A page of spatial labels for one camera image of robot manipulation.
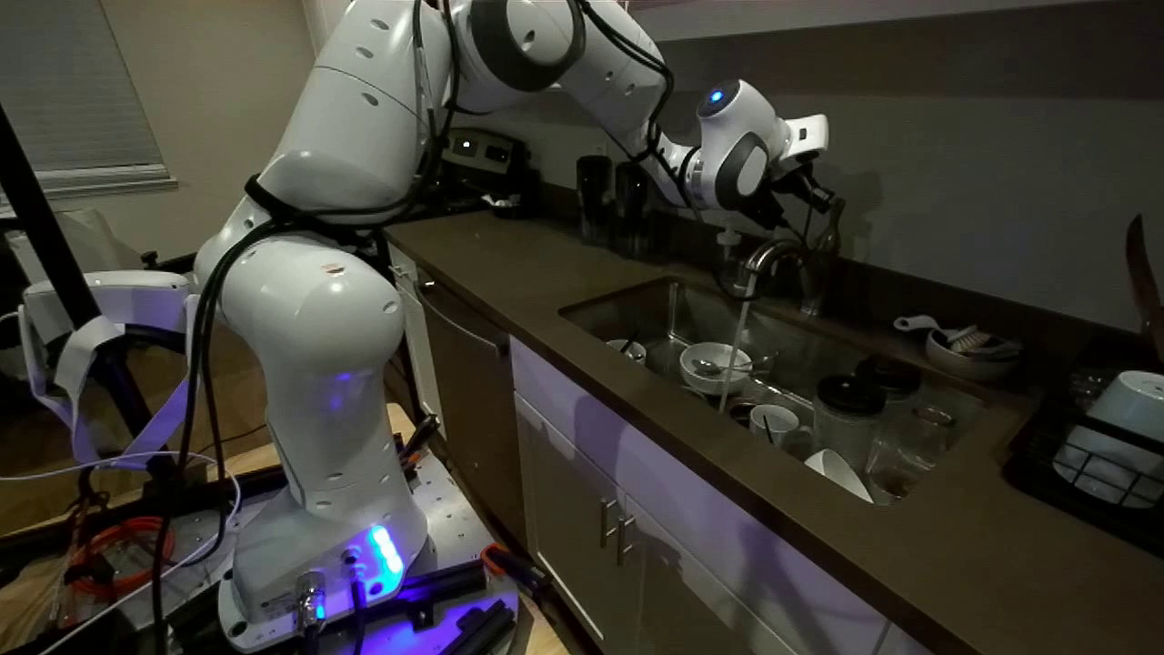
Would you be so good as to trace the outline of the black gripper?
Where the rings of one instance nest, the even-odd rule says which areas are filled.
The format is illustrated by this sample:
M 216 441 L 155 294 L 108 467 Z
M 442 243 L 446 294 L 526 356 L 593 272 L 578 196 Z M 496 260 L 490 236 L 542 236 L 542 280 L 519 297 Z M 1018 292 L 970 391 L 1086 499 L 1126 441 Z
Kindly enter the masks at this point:
M 767 175 L 754 194 L 733 196 L 731 211 L 744 215 L 759 229 L 781 229 L 788 199 L 800 199 L 817 215 L 828 215 L 839 205 L 839 196 L 816 177 L 816 168 L 804 163 Z

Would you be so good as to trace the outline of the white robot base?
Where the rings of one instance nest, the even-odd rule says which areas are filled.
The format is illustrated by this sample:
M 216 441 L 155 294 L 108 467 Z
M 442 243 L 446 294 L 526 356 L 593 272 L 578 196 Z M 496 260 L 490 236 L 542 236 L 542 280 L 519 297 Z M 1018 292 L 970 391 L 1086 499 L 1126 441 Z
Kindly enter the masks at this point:
M 361 514 L 308 514 L 281 490 L 231 544 L 219 627 L 237 651 L 328 630 L 397 595 L 422 548 L 427 515 L 411 493 Z

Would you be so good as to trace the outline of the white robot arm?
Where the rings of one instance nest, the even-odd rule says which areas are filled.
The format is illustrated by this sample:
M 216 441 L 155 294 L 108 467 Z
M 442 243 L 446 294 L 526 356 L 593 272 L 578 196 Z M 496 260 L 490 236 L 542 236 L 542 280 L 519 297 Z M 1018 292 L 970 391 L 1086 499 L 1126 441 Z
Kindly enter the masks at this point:
M 196 321 L 257 356 L 288 490 L 246 527 L 305 544 L 422 533 L 382 445 L 382 367 L 402 333 L 397 286 L 348 251 L 422 207 L 446 111 L 560 89 L 682 207 L 759 211 L 831 144 L 817 111 L 787 115 L 744 78 L 703 93 L 699 139 L 659 111 L 671 87 L 619 0 L 353 0 L 319 47 L 273 155 L 196 251 Z

